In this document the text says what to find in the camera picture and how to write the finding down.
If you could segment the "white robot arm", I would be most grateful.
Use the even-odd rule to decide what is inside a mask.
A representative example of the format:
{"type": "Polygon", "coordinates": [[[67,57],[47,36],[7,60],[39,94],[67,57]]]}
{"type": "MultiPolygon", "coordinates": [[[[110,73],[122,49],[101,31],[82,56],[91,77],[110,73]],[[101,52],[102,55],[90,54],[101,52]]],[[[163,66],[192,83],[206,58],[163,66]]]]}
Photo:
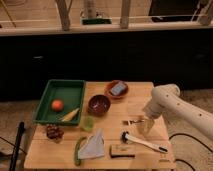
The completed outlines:
{"type": "Polygon", "coordinates": [[[164,110],[182,117],[213,141],[213,113],[182,100],[176,84],[155,86],[151,90],[151,99],[143,108],[145,115],[151,119],[158,119],[164,110]]]}

